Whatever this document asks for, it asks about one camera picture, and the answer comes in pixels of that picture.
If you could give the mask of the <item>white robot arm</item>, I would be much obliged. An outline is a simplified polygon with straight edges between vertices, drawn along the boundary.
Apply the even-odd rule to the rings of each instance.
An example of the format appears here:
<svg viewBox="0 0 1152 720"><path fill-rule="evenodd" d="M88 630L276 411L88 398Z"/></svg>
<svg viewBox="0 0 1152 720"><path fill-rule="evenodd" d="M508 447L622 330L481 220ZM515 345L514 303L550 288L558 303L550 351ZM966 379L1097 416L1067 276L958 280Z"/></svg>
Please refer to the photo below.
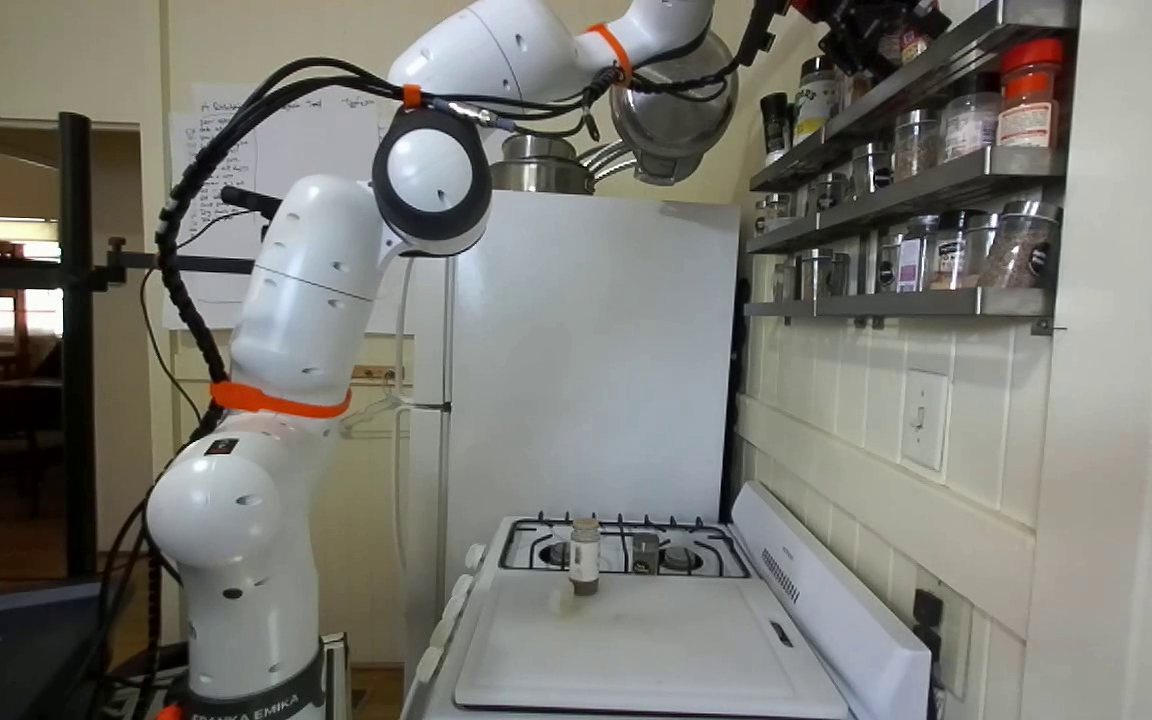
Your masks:
<svg viewBox="0 0 1152 720"><path fill-rule="evenodd" d="M399 256L451 271L450 598L406 720L934 720L934 653L767 487L721 481L737 220L685 203L737 59L711 0L468 0L376 75L369 176L271 206L218 429L149 494L188 720L337 720L313 491Z"/></svg>

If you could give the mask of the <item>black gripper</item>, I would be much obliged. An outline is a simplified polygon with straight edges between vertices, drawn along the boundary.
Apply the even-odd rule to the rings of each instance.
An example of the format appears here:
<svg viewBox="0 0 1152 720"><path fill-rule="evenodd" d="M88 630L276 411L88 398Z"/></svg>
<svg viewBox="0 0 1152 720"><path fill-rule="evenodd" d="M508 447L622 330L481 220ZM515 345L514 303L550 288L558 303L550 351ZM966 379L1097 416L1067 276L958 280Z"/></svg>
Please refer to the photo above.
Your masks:
<svg viewBox="0 0 1152 720"><path fill-rule="evenodd" d="M937 0L789 0L837 68L899 68L952 26Z"/></svg>

